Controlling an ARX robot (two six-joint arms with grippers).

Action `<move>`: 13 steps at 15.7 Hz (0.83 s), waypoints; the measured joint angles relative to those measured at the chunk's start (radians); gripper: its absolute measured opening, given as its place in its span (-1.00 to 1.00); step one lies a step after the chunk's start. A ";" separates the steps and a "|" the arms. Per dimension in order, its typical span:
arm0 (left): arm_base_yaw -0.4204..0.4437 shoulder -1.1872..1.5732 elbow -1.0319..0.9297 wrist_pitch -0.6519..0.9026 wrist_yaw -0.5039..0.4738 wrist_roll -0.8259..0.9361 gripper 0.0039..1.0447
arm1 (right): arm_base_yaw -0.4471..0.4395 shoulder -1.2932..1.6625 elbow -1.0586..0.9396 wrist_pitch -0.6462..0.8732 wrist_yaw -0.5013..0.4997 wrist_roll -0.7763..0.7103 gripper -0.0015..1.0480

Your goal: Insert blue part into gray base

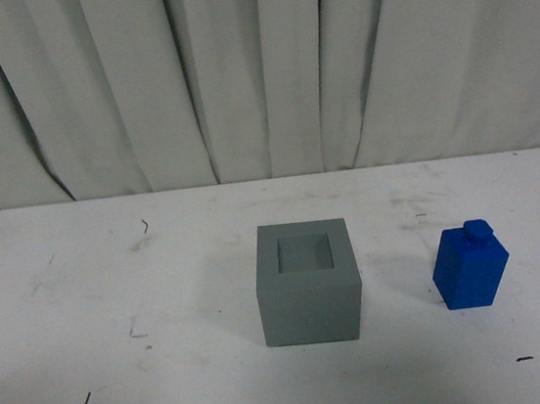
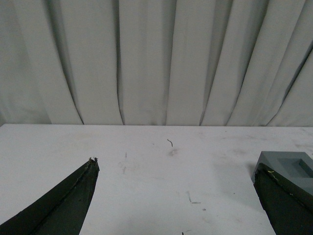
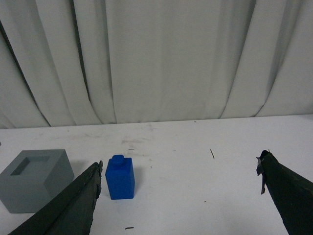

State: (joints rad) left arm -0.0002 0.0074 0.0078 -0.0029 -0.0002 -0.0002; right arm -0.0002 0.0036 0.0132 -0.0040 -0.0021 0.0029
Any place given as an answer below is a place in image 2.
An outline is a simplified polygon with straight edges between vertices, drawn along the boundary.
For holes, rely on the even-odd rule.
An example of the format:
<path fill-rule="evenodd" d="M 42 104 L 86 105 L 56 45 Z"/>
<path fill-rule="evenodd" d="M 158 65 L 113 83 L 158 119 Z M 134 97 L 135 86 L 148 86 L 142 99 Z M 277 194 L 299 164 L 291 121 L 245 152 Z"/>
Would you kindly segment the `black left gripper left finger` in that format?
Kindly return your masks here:
<path fill-rule="evenodd" d="M 99 173 L 97 159 L 67 176 L 30 206 L 0 226 L 2 235 L 78 235 Z"/>

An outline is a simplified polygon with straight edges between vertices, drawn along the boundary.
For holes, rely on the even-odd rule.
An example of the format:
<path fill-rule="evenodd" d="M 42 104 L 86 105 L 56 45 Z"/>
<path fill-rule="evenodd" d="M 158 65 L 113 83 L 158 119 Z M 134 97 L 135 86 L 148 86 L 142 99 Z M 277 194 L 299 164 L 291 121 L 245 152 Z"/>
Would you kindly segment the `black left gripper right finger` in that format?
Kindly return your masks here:
<path fill-rule="evenodd" d="M 313 233 L 313 196 L 264 163 L 254 173 L 254 188 L 277 235 Z"/>

